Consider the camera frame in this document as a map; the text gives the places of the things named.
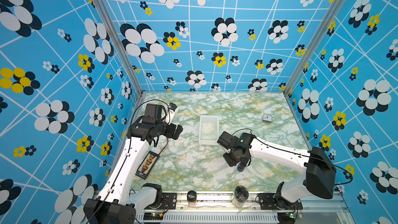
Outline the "blue black stapler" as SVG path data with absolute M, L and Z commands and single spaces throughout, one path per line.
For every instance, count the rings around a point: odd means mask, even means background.
M 250 164 L 251 164 L 251 158 L 250 157 L 244 157 L 240 161 L 240 163 L 239 163 L 239 165 L 237 167 L 237 170 L 239 172 L 243 172 L 246 167 L 250 166 Z

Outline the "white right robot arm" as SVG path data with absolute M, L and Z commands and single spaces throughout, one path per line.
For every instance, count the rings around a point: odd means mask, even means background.
M 290 148 L 267 142 L 251 133 L 239 137 L 223 132 L 217 143 L 226 149 L 223 155 L 229 167 L 242 172 L 254 158 L 265 159 L 297 171 L 299 177 L 281 182 L 276 192 L 269 197 L 260 197 L 268 209 L 302 209 L 302 198 L 315 196 L 330 200 L 333 198 L 336 166 L 325 152 L 313 147 L 310 150 Z

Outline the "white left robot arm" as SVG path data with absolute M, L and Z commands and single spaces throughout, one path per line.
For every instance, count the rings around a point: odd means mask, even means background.
M 157 146 L 161 136 L 178 140 L 183 128 L 172 123 L 178 112 L 176 104 L 156 105 L 150 100 L 143 105 L 145 113 L 132 120 L 122 153 L 107 183 L 96 199 L 84 204 L 88 224 L 132 224 L 142 210 L 162 204 L 162 187 L 152 183 L 144 184 L 128 203 L 131 183 L 150 146 Z

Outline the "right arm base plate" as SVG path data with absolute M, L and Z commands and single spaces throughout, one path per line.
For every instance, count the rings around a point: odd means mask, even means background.
M 260 205 L 261 210 L 293 211 L 303 209 L 301 201 L 297 200 L 296 202 L 291 203 L 283 198 L 277 200 L 274 198 L 273 193 L 259 193 L 257 194 L 255 201 Z

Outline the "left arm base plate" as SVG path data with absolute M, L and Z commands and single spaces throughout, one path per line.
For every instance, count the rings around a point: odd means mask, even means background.
M 177 193 L 166 192 L 162 194 L 160 204 L 155 206 L 147 206 L 145 209 L 154 210 L 154 211 L 176 209 L 176 203 L 177 203 Z

